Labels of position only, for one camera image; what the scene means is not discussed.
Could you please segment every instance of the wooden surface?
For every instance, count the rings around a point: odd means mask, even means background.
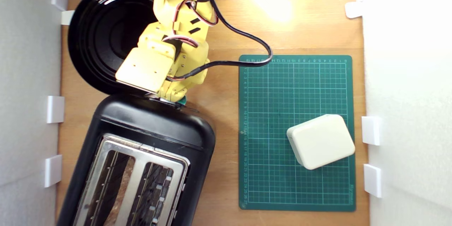
[[[81,0],[69,0],[74,9]],[[189,91],[189,101],[215,119],[218,138],[193,225],[346,225],[369,224],[369,200],[363,188],[367,148],[361,142],[365,115],[363,38],[360,19],[345,17],[344,4],[354,0],[217,0],[225,18],[237,28],[267,41],[276,54],[350,54],[353,57],[357,210],[354,213],[240,210],[238,205],[238,70],[214,67],[205,83]],[[61,93],[66,97],[65,122],[60,127],[59,153],[63,180],[58,185],[57,216],[66,195],[92,114],[106,97],[90,87],[74,69],[63,27]],[[265,54],[261,46],[223,25],[209,31],[209,58],[237,60],[241,54]]]

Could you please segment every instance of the yellow robotic arm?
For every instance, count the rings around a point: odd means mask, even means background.
[[[154,0],[158,22],[149,24],[118,71],[116,79],[171,102],[202,84],[214,65],[262,66],[273,52],[261,39],[239,31],[222,18],[213,0]],[[208,28],[220,20],[232,31],[264,45],[269,59],[261,63],[208,60]]]

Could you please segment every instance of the black cable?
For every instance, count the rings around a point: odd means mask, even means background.
[[[271,49],[270,45],[268,45],[265,41],[263,41],[262,39],[254,36],[252,34],[246,33],[244,31],[241,31],[241,30],[233,27],[231,24],[229,24],[225,20],[223,15],[221,15],[221,12],[220,12],[220,10],[218,9],[218,6],[215,3],[215,0],[209,0],[209,1],[210,1],[211,5],[213,7],[214,12],[216,12],[216,15],[218,16],[218,19],[221,20],[221,22],[223,22],[223,24],[227,28],[229,28],[231,31],[233,31],[233,32],[235,32],[235,33],[237,33],[239,35],[245,36],[247,38],[250,38],[250,39],[260,43],[267,50],[268,58],[263,60],[263,61],[260,61],[260,62],[225,61],[225,60],[223,60],[223,61],[214,61],[214,62],[207,63],[205,65],[201,65],[201,66],[195,68],[194,70],[190,71],[189,73],[187,73],[185,75],[177,76],[177,77],[168,77],[167,78],[168,80],[172,80],[172,79],[174,79],[174,80],[176,80],[176,79],[178,79],[178,80],[186,79],[186,78],[189,78],[191,76],[197,75],[198,73],[202,72],[203,70],[205,70],[207,68],[210,68],[210,67],[213,67],[213,66],[217,66],[217,65],[239,66],[239,67],[260,67],[260,66],[264,66],[264,65],[270,63],[271,60],[273,59],[273,50]]]

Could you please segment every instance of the green object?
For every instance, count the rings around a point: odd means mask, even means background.
[[[177,103],[185,105],[187,104],[187,96],[182,97]]]
[[[352,58],[278,55],[266,66],[241,67],[239,73],[240,208],[356,210],[355,155],[307,170],[297,163],[286,136],[291,126],[339,114],[355,140]]]

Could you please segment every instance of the white wall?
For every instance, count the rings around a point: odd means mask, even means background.
[[[366,104],[382,118],[371,226],[452,225],[452,0],[364,0]]]
[[[50,0],[0,0],[1,226],[54,224],[44,160],[57,153],[58,125],[46,124],[46,108],[60,93],[60,20]]]

